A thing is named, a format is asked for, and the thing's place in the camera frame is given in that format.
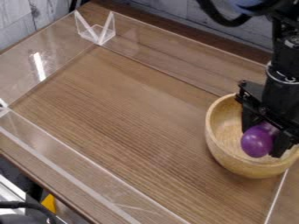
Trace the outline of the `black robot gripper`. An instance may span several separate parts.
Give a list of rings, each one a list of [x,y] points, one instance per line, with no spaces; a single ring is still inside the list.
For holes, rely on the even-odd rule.
[[[239,84],[237,101],[242,104],[242,131],[262,122],[271,123],[274,146],[273,158],[299,144],[299,77],[286,76],[266,67],[266,83],[243,80]]]

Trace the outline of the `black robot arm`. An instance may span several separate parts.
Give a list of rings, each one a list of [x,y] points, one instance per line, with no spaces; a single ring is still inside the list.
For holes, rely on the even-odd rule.
[[[242,105],[241,147],[253,158],[281,158],[299,145],[299,0],[233,0],[239,15],[229,19],[211,0],[197,0],[211,20],[239,27],[251,18],[270,17],[273,58],[266,82],[243,80],[235,99]]]

